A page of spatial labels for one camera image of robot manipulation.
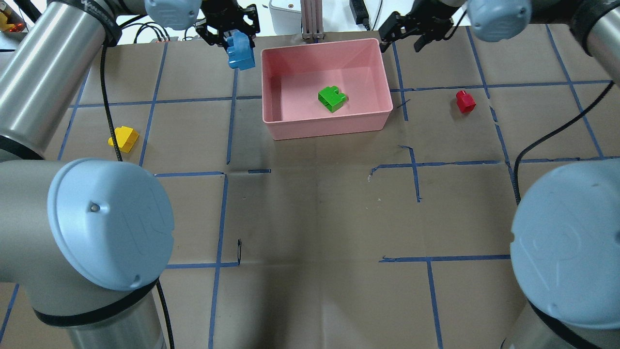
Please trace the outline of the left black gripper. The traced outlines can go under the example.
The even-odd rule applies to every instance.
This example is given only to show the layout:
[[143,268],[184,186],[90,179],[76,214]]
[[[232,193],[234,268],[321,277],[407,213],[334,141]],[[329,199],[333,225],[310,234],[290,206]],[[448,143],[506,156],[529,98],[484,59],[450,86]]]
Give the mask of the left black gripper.
[[203,0],[201,11],[204,19],[195,23],[195,31],[209,46],[228,48],[224,32],[238,30],[246,34],[251,48],[260,32],[256,4],[242,7],[236,0]]

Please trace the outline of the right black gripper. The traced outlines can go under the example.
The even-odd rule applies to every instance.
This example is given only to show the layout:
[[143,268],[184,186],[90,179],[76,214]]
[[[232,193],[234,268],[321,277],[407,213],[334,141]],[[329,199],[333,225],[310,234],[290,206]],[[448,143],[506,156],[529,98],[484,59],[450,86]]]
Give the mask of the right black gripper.
[[420,35],[414,51],[435,41],[445,41],[456,33],[462,19],[454,23],[452,16],[465,4],[465,0],[415,0],[409,14],[391,13],[379,27],[379,49],[385,53],[392,43],[411,34]]

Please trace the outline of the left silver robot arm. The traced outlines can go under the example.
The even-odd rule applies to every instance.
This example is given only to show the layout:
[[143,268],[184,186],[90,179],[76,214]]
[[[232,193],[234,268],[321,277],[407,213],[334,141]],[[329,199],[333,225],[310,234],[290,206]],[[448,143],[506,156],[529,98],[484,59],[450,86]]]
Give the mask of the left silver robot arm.
[[[173,250],[173,211],[161,183],[122,159],[106,91],[117,17],[195,26],[254,66],[256,7],[236,0],[50,0],[1,75],[1,280],[22,287],[34,314],[76,349],[172,349],[159,277]],[[97,53],[116,161],[44,158]]]

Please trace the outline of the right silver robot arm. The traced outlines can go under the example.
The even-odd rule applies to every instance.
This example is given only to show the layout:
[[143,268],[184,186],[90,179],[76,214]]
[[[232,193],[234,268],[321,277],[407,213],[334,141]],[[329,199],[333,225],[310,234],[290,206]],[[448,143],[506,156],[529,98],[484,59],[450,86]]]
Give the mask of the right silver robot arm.
[[617,349],[619,347],[619,159],[575,162],[520,191],[525,155],[581,121],[619,85],[617,0],[416,0],[379,27],[380,47],[417,36],[415,51],[449,40],[461,7],[485,42],[513,38],[531,23],[560,23],[595,58],[611,81],[580,114],[522,150],[513,164],[518,208],[510,258],[527,299],[503,349]]

